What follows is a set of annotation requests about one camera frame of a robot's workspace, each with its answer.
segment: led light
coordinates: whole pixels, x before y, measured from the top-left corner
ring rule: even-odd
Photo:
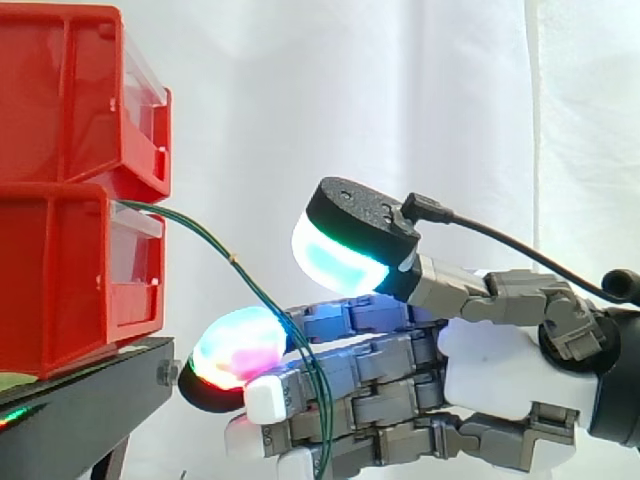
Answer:
[[[293,255],[300,268],[320,285],[355,297],[372,293],[389,274],[389,267],[332,240],[306,214],[293,232]]]
[[[8,426],[11,422],[14,422],[14,421],[18,420],[20,417],[22,417],[29,410],[30,410],[30,408],[28,408],[28,407],[19,408],[18,410],[14,411],[14,412],[11,412],[6,417],[0,418],[0,429]]]
[[[249,307],[219,318],[193,349],[194,373],[222,390],[234,390],[278,365],[287,346],[282,325],[264,307]]]

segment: black metal bracket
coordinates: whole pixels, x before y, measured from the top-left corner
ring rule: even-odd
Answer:
[[[172,338],[145,338],[81,371],[0,392],[0,418],[32,409],[0,429],[2,480],[72,480],[92,468],[96,479],[118,479],[126,439],[171,397],[159,369],[173,360]]]

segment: red plastic drawer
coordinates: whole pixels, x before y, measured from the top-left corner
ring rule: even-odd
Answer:
[[[0,184],[0,225],[0,372],[47,378],[162,328],[162,219],[98,185]]]
[[[169,196],[171,95],[116,8],[0,3],[0,62],[0,183]]]

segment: green wire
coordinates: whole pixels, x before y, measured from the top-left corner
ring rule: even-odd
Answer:
[[[320,430],[322,435],[322,454],[320,457],[320,463],[315,472],[317,479],[322,479],[326,468],[331,459],[331,449],[333,446],[333,398],[331,395],[331,388],[327,379],[326,373],[322,369],[317,357],[311,350],[309,342],[305,338],[304,334],[300,331],[297,325],[293,322],[291,317],[278,306],[278,304],[251,278],[251,276],[244,270],[244,268],[235,260],[235,257],[229,252],[229,250],[206,228],[200,225],[195,220],[187,217],[186,215],[176,212],[174,210],[160,207],[157,205],[150,205],[143,202],[135,201],[121,201],[121,204],[134,208],[136,210],[145,210],[157,215],[163,216],[172,220],[180,225],[188,228],[192,232],[196,233],[202,239],[204,239],[209,245],[211,245],[218,253],[220,253],[231,266],[242,277],[247,286],[253,291],[253,293],[265,304],[269,310],[276,315],[276,317],[283,323],[285,329],[293,334],[294,344],[297,350],[300,352],[302,361],[305,365],[309,378],[313,386],[313,390],[316,396],[318,404],[318,413],[320,416]]]

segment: screw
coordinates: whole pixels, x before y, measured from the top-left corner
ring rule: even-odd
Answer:
[[[180,360],[163,360],[158,367],[158,383],[165,387],[177,385],[180,370],[182,370],[182,362]]]

